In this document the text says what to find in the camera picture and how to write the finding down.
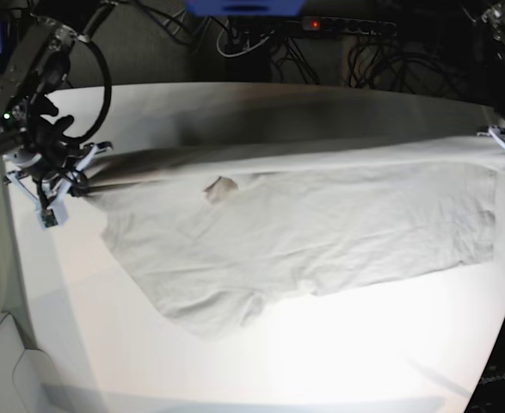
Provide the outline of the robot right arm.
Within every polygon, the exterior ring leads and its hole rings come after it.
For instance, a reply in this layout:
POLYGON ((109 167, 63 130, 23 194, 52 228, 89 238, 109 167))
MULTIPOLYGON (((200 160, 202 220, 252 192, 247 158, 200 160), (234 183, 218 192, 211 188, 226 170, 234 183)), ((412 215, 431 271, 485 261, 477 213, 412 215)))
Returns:
POLYGON ((111 1, 39 1, 29 24, 0 76, 0 157, 17 170, 6 176, 12 184, 30 177, 38 210, 51 215, 67 194, 83 194, 87 163, 108 144, 91 139, 106 120, 113 81, 107 61, 93 41, 97 29, 114 10, 111 1), (102 105, 82 135, 66 135, 71 115, 60 116, 49 99, 71 70, 70 54, 78 42, 92 53, 102 75, 102 105))

